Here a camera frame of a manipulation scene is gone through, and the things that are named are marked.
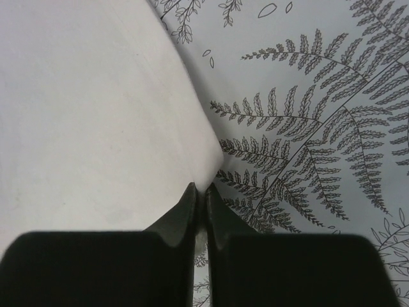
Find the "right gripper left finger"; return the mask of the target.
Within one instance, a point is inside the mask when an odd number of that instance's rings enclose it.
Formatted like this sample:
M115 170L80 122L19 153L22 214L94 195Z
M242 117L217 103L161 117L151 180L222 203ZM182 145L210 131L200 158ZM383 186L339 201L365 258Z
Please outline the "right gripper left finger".
M191 306L197 189L143 231L27 232L1 259L2 306Z

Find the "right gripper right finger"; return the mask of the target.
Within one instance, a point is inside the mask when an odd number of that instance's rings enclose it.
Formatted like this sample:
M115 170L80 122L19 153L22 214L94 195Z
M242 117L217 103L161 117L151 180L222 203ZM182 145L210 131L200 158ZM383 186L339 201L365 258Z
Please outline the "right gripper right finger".
M357 235L261 234L206 191L212 306L397 306L381 258Z

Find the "white t shirt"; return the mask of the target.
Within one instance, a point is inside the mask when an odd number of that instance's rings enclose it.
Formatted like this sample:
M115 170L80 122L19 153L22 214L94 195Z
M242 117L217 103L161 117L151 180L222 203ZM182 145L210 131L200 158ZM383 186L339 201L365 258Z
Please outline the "white t shirt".
M1 249L143 230L223 162L148 1L1 2Z

